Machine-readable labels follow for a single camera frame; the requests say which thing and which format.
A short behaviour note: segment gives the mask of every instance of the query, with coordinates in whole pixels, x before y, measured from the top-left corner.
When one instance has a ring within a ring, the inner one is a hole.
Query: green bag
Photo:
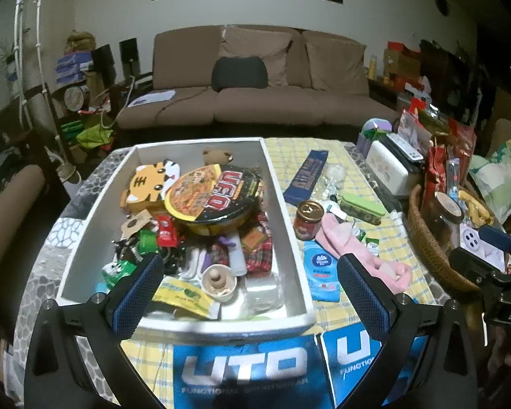
[[[104,129],[100,124],[85,129],[80,133],[76,139],[80,146],[86,149],[94,149],[99,146],[107,145],[110,142],[110,137],[113,131],[111,129]]]

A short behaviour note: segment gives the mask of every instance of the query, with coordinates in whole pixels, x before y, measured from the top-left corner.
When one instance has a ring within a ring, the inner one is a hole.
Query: black cushion
[[[267,87],[267,68],[260,57],[220,57],[212,69],[212,89]]]

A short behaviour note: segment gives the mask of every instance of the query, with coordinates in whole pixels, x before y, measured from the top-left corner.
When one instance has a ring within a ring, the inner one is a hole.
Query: green patterned pillow
[[[511,140],[501,145],[489,159],[474,155],[469,173],[486,205],[503,224],[511,214]]]

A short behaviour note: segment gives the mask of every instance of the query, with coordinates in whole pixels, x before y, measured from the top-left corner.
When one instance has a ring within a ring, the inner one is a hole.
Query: wicker basket
[[[421,261],[435,280],[451,294],[478,292],[479,288],[467,280],[448,264],[448,258],[429,231],[422,219],[418,205],[422,188],[417,185],[409,196],[409,215],[407,218],[407,231]]]

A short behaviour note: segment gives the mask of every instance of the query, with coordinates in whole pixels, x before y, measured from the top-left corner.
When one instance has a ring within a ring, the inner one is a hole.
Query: pink cloth
[[[397,261],[384,261],[371,254],[358,239],[352,235],[352,223],[339,224],[334,214],[327,213],[322,218],[322,227],[316,234],[316,241],[336,259],[344,254],[354,254],[373,277],[380,278],[394,294],[405,292],[413,279],[411,267]],[[388,272],[394,272],[396,278]]]

